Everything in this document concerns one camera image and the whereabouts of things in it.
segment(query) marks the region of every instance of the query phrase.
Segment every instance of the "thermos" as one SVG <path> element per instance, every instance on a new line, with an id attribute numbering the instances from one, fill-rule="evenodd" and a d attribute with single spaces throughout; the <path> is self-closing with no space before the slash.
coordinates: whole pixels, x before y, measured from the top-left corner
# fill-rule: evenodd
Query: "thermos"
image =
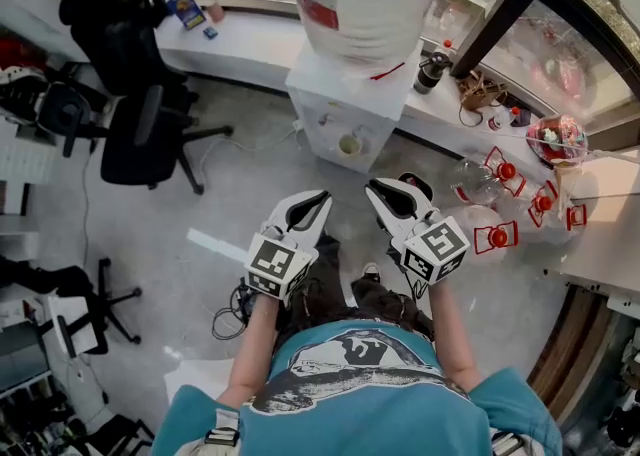
<path id="1" fill-rule="evenodd" d="M 449 56 L 441 52 L 434 52 L 428 59 L 420 63 L 418 77 L 413 87 L 418 93 L 429 93 L 440 81 L 444 70 L 453 65 Z"/>

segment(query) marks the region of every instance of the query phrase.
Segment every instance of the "black and white marker cube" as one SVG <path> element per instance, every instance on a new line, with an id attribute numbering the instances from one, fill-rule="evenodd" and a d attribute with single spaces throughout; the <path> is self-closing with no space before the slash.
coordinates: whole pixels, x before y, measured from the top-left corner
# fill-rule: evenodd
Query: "black and white marker cube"
<path id="1" fill-rule="evenodd" d="M 460 266 L 469 246 L 464 233 L 449 216 L 404 242 L 402 266 L 429 285 L 435 284 Z"/>
<path id="2" fill-rule="evenodd" d="M 313 256 L 255 234 L 245 263 L 247 285 L 284 300 L 307 274 Z"/>

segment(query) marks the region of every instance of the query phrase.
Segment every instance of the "graphic print on shirt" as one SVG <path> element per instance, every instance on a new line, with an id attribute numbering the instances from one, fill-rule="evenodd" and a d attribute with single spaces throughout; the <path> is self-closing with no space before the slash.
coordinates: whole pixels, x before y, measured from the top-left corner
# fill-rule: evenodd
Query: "graphic print on shirt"
<path id="1" fill-rule="evenodd" d="M 363 387 L 415 384 L 446 387 L 468 399 L 439 369 L 425 364 L 398 339 L 380 330 L 353 329 L 300 348 L 289 368 L 269 381 L 250 403 L 262 415 L 294 414 Z"/>

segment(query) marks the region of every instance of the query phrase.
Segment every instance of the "black pants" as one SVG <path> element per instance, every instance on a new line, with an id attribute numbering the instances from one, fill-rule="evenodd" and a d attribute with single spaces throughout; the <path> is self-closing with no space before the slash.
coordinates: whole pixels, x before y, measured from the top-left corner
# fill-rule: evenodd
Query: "black pants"
<path id="1" fill-rule="evenodd" d="M 329 235 L 318 241 L 318 260 L 291 293 L 290 308 L 279 320 L 276 350 L 298 332 L 344 319 L 381 319 L 433 340 L 433 323 L 413 300 L 371 278 L 363 276 L 351 284 L 358 307 L 348 307 L 340 286 L 339 248 L 340 242 Z"/>

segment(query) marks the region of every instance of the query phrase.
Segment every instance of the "red bottle cap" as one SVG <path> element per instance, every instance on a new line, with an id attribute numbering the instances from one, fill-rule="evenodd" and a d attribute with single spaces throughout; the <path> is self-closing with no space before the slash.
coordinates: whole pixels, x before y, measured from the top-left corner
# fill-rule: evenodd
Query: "red bottle cap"
<path id="1" fill-rule="evenodd" d="M 508 241 L 509 237 L 507 236 L 507 233 L 501 228 L 496 228 L 489 233 L 489 242 L 493 246 L 502 248 L 503 246 L 507 246 Z"/>
<path id="2" fill-rule="evenodd" d="M 511 163 L 502 163 L 498 166 L 498 177 L 501 180 L 513 179 L 516 176 L 516 167 Z"/>
<path id="3" fill-rule="evenodd" d="M 548 196 L 538 196 L 536 197 L 534 202 L 536 210 L 542 212 L 551 210 L 551 206 L 553 205 L 551 198 L 549 198 Z"/>

